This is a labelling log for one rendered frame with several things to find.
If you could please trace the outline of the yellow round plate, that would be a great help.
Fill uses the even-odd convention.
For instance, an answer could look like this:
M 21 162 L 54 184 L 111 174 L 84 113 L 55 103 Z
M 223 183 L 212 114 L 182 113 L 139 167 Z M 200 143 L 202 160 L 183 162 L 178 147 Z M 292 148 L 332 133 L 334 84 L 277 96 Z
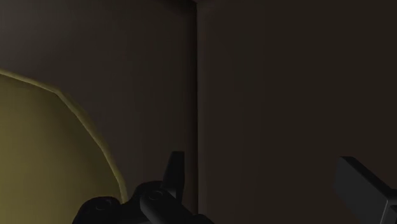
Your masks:
M 0 224 L 71 224 L 100 196 L 128 199 L 86 114 L 60 90 L 0 69 Z

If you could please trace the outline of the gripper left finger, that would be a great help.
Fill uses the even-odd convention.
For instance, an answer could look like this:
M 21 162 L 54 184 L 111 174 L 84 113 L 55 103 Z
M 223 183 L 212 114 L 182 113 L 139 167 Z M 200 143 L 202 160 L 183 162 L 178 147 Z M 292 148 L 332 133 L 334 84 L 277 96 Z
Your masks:
M 185 153 L 173 151 L 163 180 L 140 184 L 123 204 L 110 196 L 92 198 L 80 207 L 72 224 L 214 224 L 182 205 L 184 185 Z

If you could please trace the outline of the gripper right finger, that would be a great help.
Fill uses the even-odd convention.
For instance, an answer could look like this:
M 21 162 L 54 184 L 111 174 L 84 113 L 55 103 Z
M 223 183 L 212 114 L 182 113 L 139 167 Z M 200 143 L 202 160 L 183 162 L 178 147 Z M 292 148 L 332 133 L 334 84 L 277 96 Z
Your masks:
M 397 224 L 397 189 L 356 158 L 338 158 L 333 188 L 359 224 Z

